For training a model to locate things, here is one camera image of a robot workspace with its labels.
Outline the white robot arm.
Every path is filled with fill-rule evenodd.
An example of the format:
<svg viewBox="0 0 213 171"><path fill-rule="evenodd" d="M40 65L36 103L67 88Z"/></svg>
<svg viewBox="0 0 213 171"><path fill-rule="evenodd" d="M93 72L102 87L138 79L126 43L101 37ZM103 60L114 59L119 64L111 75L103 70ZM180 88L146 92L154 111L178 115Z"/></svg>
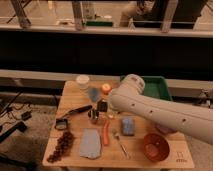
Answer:
<svg viewBox="0 0 213 171"><path fill-rule="evenodd" d="M127 75L109 93L109 107L136 114L213 145L213 109L144 96L144 89L141 76Z"/></svg>

